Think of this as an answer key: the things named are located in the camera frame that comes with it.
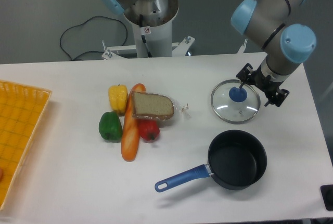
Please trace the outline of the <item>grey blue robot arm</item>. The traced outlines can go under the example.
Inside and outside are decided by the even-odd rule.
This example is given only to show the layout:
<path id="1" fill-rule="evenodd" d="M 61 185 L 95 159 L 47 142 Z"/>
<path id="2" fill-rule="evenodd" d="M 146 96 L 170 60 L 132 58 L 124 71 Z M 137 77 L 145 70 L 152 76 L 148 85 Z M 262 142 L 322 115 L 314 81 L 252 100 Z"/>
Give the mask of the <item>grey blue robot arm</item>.
<path id="1" fill-rule="evenodd" d="M 263 91 L 269 104 L 280 106 L 289 95 L 280 85 L 306 61 L 316 47 L 307 26 L 285 25 L 285 19 L 305 0 L 244 0 L 231 17 L 232 26 L 266 52 L 259 68 L 246 64 L 237 74 L 241 84 Z M 172 54 L 172 20 L 178 0 L 102 0 L 132 24 L 138 57 Z"/>

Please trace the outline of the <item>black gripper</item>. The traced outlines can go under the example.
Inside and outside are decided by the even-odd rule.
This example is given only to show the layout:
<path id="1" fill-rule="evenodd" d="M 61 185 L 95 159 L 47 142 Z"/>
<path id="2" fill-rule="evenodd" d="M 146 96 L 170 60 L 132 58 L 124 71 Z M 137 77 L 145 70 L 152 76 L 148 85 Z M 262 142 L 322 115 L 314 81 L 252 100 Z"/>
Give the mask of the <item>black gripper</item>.
<path id="1" fill-rule="evenodd" d="M 278 88 L 279 82 L 276 82 L 272 75 L 264 76 L 261 69 L 253 70 L 253 67 L 247 63 L 245 66 L 236 74 L 236 78 L 240 81 L 239 88 L 246 85 L 254 85 L 265 93 L 267 102 L 265 107 L 268 105 L 275 105 L 280 107 L 286 97 L 289 95 L 289 91 Z"/>

